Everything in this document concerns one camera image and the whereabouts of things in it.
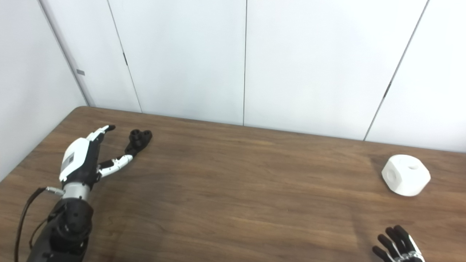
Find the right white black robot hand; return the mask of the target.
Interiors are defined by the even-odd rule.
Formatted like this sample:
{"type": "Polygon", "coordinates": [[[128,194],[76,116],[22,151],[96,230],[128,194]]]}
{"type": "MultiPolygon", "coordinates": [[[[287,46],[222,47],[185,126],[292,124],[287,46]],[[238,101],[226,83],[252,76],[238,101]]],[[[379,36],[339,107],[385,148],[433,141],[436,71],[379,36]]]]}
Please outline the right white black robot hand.
{"type": "Polygon", "coordinates": [[[383,262],[425,262],[421,250],[413,237],[400,225],[387,227],[384,234],[377,236],[382,245],[373,246],[372,252],[383,262]]]}

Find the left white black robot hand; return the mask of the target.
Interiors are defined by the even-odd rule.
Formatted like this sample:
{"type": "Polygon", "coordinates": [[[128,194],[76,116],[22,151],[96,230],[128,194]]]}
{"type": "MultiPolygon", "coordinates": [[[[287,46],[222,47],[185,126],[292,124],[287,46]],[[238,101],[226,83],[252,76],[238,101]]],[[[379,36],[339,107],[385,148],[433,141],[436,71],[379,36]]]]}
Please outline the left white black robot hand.
{"type": "Polygon", "coordinates": [[[134,155],[125,153],[117,158],[98,162],[100,145],[105,134],[115,126],[103,126],[86,138],[78,138],[66,149],[60,168],[59,180],[63,188],[70,183],[84,184],[92,188],[101,178],[113,174],[130,161],[134,155]]]}

